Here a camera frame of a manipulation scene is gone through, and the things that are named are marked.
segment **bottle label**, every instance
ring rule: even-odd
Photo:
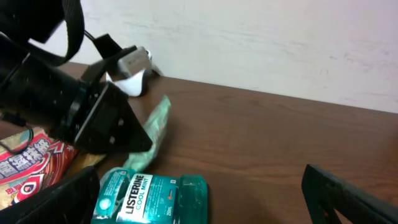
[[[171,223],[176,183],[170,177],[134,174],[116,221]]]

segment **wire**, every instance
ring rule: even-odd
[[[10,154],[12,154],[12,155],[18,155],[18,154],[23,153],[23,152],[29,147],[29,145],[32,143],[33,136],[34,136],[33,129],[32,129],[32,128],[29,128],[29,139],[28,139],[28,141],[26,142],[25,147],[24,147],[23,149],[21,149],[21,150],[18,150],[18,151],[15,151],[15,150],[10,149],[7,145],[5,145],[5,144],[4,144],[3,142],[1,142],[1,141],[0,141],[0,146],[2,146],[3,148],[5,148],[5,149],[7,150],[7,152],[9,152]]]
[[[95,40],[95,38],[94,38],[87,30],[85,30],[85,36],[86,36],[87,38],[89,38],[91,41],[94,41],[94,40]]]

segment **black object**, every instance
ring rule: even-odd
[[[100,181],[89,166],[71,179],[0,211],[2,224],[90,223],[100,192]]]
[[[313,165],[305,168],[302,190],[314,224],[341,224],[335,210],[352,223],[398,223],[398,208]]]
[[[65,57],[27,42],[45,42],[63,19],[69,42]],[[50,137],[93,154],[150,149],[152,141],[128,96],[111,83],[100,83],[135,46],[122,49],[106,36],[101,41],[106,57],[90,65],[80,80],[53,67],[80,48],[84,21],[79,0],[1,1],[0,31],[7,35],[0,35],[0,108],[3,118],[12,118],[6,121],[37,124],[48,129]]]

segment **brown object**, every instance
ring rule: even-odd
[[[78,76],[85,67],[64,69]],[[306,164],[398,206],[398,114],[162,77],[131,100],[142,122],[164,94],[169,129],[147,172],[204,176],[210,223],[310,223]],[[0,139],[15,134],[3,127]],[[111,156],[99,173],[126,158]]]

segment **teal bottle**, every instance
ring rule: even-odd
[[[180,178],[114,168],[101,179],[92,224],[206,224],[207,183],[199,175]]]

